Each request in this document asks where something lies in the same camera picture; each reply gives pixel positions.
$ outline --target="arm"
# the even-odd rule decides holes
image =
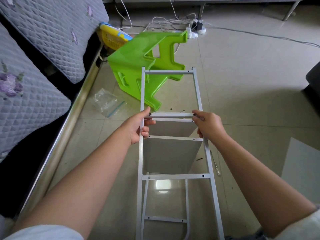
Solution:
[[[51,224],[70,227],[87,238],[111,190],[130,145],[139,141],[141,120],[150,107],[127,119],[97,149],[71,170],[14,231]],[[145,125],[155,124],[146,120]],[[141,134],[149,136],[144,126]]]
[[[228,136],[214,113],[192,111],[200,137],[223,156],[264,232],[276,237],[290,224],[316,211],[316,206]]]

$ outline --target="person's left hand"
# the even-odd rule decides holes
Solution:
[[[130,118],[128,118],[123,124],[119,127],[124,129],[131,140],[131,145],[139,142],[140,139],[140,123],[144,117],[148,116],[150,112],[150,107],[147,107],[145,110],[137,113]],[[149,136],[149,127],[148,125],[154,125],[156,123],[155,120],[152,119],[144,119],[144,126],[142,127],[141,135],[144,138]]]

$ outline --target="hand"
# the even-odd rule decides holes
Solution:
[[[197,133],[200,138],[206,137],[216,145],[219,139],[228,136],[218,115],[200,110],[193,110],[192,113],[196,114],[192,119],[198,126]]]
[[[128,118],[123,124],[119,127],[119,129],[123,129],[125,133],[127,133],[131,145],[139,142],[140,139],[140,123],[144,119],[144,117],[148,116],[150,112],[150,107],[147,107],[145,110],[137,113],[130,118]],[[155,120],[152,119],[144,119],[144,126],[142,127],[141,135],[144,138],[149,136],[149,127],[148,125],[154,125],[156,123]]]

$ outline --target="yellow plastic basket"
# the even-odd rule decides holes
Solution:
[[[106,46],[114,49],[115,51],[132,39],[132,37],[127,35],[125,32],[122,32],[107,23],[102,23],[100,25],[100,29],[102,30],[103,42]]]

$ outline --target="plastic bag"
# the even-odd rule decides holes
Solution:
[[[101,88],[99,92],[94,95],[93,104],[95,107],[107,118],[118,113],[127,102],[121,99],[118,99],[117,96],[113,95],[111,92],[106,91]]]

